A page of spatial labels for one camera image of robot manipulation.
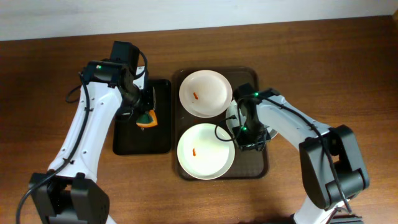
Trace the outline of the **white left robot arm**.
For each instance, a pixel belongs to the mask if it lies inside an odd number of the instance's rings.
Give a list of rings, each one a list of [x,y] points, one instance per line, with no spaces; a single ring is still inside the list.
[[[115,116],[141,129],[157,125],[155,91],[145,65],[91,61],[79,75],[79,105],[66,139],[45,174],[32,174],[31,196],[42,223],[114,223],[97,185],[98,163]]]

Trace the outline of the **white plate with stain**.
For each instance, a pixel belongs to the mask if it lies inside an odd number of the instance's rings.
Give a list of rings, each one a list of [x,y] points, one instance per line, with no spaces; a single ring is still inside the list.
[[[212,118],[223,113],[233,97],[231,84],[222,74],[199,70],[181,83],[179,100],[186,111],[199,118]]]

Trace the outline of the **green orange sponge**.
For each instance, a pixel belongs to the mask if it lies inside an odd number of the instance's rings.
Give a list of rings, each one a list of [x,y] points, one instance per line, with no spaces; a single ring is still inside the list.
[[[136,124],[140,128],[153,128],[158,125],[157,117],[154,110],[146,111],[137,117]]]

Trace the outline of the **pale green plate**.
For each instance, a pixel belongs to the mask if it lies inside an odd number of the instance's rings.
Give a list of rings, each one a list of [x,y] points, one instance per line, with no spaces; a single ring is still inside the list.
[[[240,127],[240,123],[239,123],[239,119],[241,118],[241,125],[243,126],[246,122],[246,117],[245,115],[242,114],[241,111],[239,111],[239,114],[237,114],[238,112],[238,104],[235,100],[233,100],[230,105],[228,106],[227,110],[226,110],[226,118],[229,118],[231,116],[235,116],[235,118],[231,118],[228,119],[226,121],[226,125],[228,128],[228,131],[232,134],[232,137],[235,137],[235,134],[233,133],[233,128],[236,127]],[[273,139],[275,136],[278,135],[278,132],[274,129],[272,129],[271,127],[266,127],[266,130],[269,134],[269,137],[267,137],[267,140],[270,141],[271,139]]]

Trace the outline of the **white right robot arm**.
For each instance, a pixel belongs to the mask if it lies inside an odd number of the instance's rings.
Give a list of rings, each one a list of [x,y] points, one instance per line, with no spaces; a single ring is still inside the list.
[[[261,151],[280,134],[299,152],[307,194],[289,223],[363,223],[349,201],[369,187],[370,179],[354,132],[333,128],[307,116],[275,89],[256,91],[243,84],[233,92],[228,112],[238,122],[229,126],[241,151]]]

